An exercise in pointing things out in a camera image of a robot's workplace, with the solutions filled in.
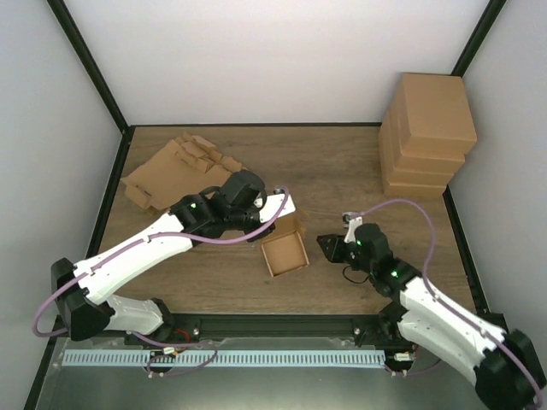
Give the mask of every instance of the wooden tabletop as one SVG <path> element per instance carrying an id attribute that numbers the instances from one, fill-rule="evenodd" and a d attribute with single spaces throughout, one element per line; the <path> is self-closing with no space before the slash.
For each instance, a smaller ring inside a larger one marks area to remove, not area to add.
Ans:
<path id="1" fill-rule="evenodd" d="M 159 297 L 172 312 L 186 313 L 377 313 L 388 300 L 372 285 L 352 284 L 343 265 L 331 264 L 315 241 L 343 234 L 342 213 L 383 202 L 378 128 L 367 126 L 139 127 L 122 176 L 151 158 L 169 139 L 189 132 L 216 144 L 257 173 L 271 190 L 287 185 L 298 208 L 309 214 L 304 245 L 310 266 L 271 278 L 258 243 L 202 244 L 141 274 L 118 290 L 135 299 Z M 151 224 L 150 216 L 124 195 L 120 183 L 101 251 Z M 432 217 L 437 246 L 430 278 L 446 295 L 474 311 L 442 197 L 419 201 Z M 430 243 L 423 216 L 396 204 L 371 214 L 394 254 L 421 268 Z M 348 270 L 355 280 L 364 273 Z"/>

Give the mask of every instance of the black frame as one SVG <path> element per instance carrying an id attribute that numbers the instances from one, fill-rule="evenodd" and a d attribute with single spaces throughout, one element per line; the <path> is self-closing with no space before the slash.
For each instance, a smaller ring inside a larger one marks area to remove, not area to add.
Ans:
<path id="1" fill-rule="evenodd" d="M 115 163 L 109 177 L 109 182 L 101 204 L 97 222 L 93 230 L 89 249 L 86 257 L 95 255 L 103 239 L 104 229 L 106 227 L 110 209 L 115 198 L 115 192 L 120 182 L 121 172 L 126 162 L 129 147 L 135 132 L 136 126 L 129 126 L 123 117 L 114 96 L 101 74 L 95 60 L 79 32 L 76 23 L 70 15 L 63 0 L 47 0 L 51 10 L 59 21 L 62 30 L 67 35 L 68 40 L 74 47 L 76 54 L 81 60 L 91 81 L 97 88 L 97 92 L 103 99 L 103 102 L 109 110 L 112 118 L 121 132 L 120 147 L 115 157 Z M 474 56 L 477 54 L 486 35 L 490 31 L 494 21 L 502 10 L 506 0 L 490 0 L 485 11 L 481 15 L 479 22 L 473 30 L 462 54 L 460 55 L 452 73 L 453 76 L 463 76 L 468 69 Z M 217 124 L 214 126 L 379 126 L 380 123 L 318 123 L 318 124 Z M 473 302 L 477 313 L 506 327 L 503 316 L 491 313 L 485 299 L 484 291 L 480 284 L 473 257 L 469 251 L 468 242 L 462 229 L 462 223 L 458 217 L 456 205 L 447 187 L 443 194 L 444 203 L 450 218 L 450 223 L 454 231 L 456 243 L 462 258 L 463 267 L 468 278 L 469 288 L 473 297 Z M 385 338 L 376 338 L 367 329 L 373 329 L 378 323 L 378 315 L 260 315 L 260 314 L 177 314 L 176 320 L 180 323 L 192 326 L 199 330 L 201 337 L 353 337 L 356 344 L 361 346 L 373 344 L 378 349 L 403 349 L 406 346 L 397 341 L 390 341 Z M 57 317 L 55 328 L 62 327 L 60 318 Z M 44 384 L 45 374 L 50 365 L 51 356 L 55 347 L 56 337 L 51 337 L 47 343 L 44 356 L 40 362 L 34 382 L 26 400 L 25 410 L 32 410 L 38 404 L 40 391 Z"/>

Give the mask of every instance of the wood grain surface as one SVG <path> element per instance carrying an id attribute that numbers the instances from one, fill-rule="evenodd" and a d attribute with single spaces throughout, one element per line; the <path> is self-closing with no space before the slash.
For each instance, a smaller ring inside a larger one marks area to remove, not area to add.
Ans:
<path id="1" fill-rule="evenodd" d="M 326 261 L 316 237 L 343 234 L 342 213 L 383 202 L 378 128 L 336 126 L 139 127 L 122 176 L 143 164 L 182 132 L 201 135 L 242 161 L 271 190 L 287 185 L 298 208 L 309 214 L 304 244 L 310 266 L 271 278 L 258 243 L 202 244 L 141 274 L 118 290 L 136 299 L 159 297 L 173 312 L 187 313 L 377 313 L 388 300 L 372 285 L 342 277 L 343 265 Z M 120 183 L 106 226 L 106 250 L 151 224 L 150 216 L 124 196 Z M 431 279 L 448 296 L 473 310 L 473 301 L 442 197 L 420 201 L 437 232 Z M 423 216 L 407 205 L 371 214 L 395 255 L 421 268 L 430 243 Z M 351 272 L 359 280 L 364 273 Z"/>

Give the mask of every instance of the robotic arm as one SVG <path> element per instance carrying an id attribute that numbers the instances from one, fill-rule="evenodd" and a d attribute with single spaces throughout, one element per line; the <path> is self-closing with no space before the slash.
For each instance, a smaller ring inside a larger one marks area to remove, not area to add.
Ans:
<path id="1" fill-rule="evenodd" d="M 137 331 L 164 340 L 171 332 L 172 318 L 161 300 L 135 301 L 114 292 L 159 262 L 201 242 L 252 242 L 265 237 L 274 230 L 271 219 L 295 210 L 290 196 L 266 196 L 265 192 L 258 176 L 239 171 L 221 187 L 183 197 L 148 228 L 100 255 L 76 264 L 67 259 L 54 263 L 54 292 L 81 276 L 56 299 L 69 336 L 79 341 L 100 331 L 116 330 Z M 216 239 L 228 230 L 246 235 L 233 240 Z"/>
<path id="2" fill-rule="evenodd" d="M 373 287 L 392 302 L 381 313 L 396 337 L 423 346 L 461 373 L 491 409 L 522 409 L 535 391 L 503 345 L 530 372 L 542 389 L 545 375 L 532 342 L 520 331 L 507 333 L 452 301 L 422 272 L 393 256 L 376 224 L 344 215 L 344 236 L 317 237 L 325 257 L 370 276 Z"/>

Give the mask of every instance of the gray wall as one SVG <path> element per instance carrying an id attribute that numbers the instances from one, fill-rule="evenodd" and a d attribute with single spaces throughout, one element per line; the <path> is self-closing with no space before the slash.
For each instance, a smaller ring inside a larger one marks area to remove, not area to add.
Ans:
<path id="1" fill-rule="evenodd" d="M 82 258 L 120 134 L 45 1 L 0 2 L 0 408 L 22 408 L 50 264 Z M 42 329 L 51 329 L 53 312 Z"/>
<path id="2" fill-rule="evenodd" d="M 507 2 L 465 83 L 479 135 L 450 184 L 486 297 L 547 369 L 547 2 Z"/>
<path id="3" fill-rule="evenodd" d="M 130 124 L 381 121 L 486 0 L 67 0 Z"/>

